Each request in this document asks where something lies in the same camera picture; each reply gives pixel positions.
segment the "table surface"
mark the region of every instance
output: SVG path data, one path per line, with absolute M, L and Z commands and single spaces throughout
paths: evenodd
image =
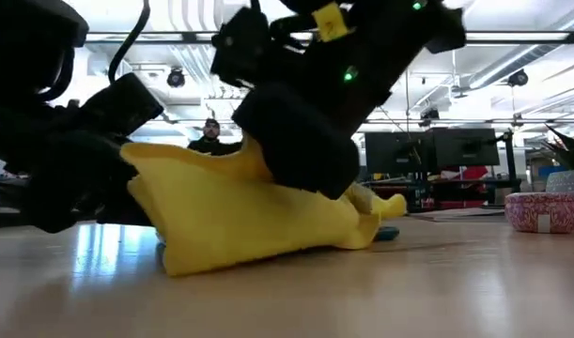
M 151 228 L 0 229 L 0 338 L 574 337 L 574 235 L 389 224 L 368 251 L 180 279 Z

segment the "computer monitor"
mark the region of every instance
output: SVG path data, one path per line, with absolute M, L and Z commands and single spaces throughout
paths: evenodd
M 500 165 L 494 129 L 432 129 L 435 162 L 450 166 Z
M 424 132 L 369 132 L 365 134 L 368 173 L 407 174 L 423 166 L 429 138 Z

